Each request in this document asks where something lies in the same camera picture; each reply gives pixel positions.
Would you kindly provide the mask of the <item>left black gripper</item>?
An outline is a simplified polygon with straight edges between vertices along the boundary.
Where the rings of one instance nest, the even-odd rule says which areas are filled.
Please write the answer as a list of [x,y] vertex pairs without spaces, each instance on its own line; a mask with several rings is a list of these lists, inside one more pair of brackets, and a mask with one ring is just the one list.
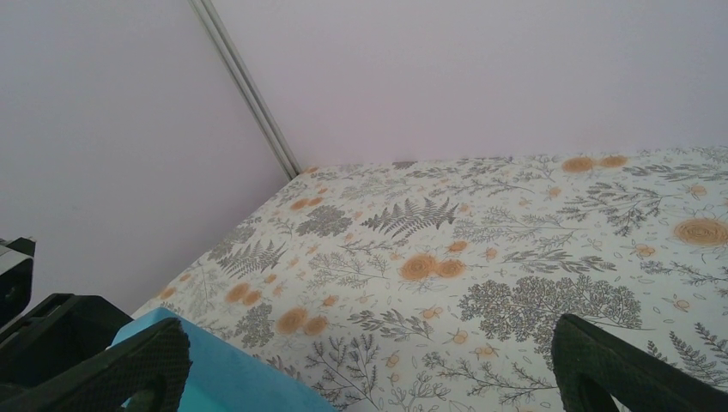
[[101,296],[52,294],[1,333],[1,382],[44,383],[104,351],[131,321]]

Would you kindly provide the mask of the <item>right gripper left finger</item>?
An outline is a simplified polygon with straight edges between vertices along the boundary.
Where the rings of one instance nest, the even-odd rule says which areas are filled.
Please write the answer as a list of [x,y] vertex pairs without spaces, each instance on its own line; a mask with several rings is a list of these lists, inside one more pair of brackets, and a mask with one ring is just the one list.
[[2,411],[176,411],[191,369],[177,318],[136,333],[68,371],[1,402]]

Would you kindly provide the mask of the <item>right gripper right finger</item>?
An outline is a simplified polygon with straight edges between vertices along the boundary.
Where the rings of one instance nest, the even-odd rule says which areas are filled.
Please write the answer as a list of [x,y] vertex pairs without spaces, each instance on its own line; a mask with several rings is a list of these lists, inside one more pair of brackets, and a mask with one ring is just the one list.
[[727,393],[641,351],[573,314],[562,315],[551,343],[566,411],[719,411]]

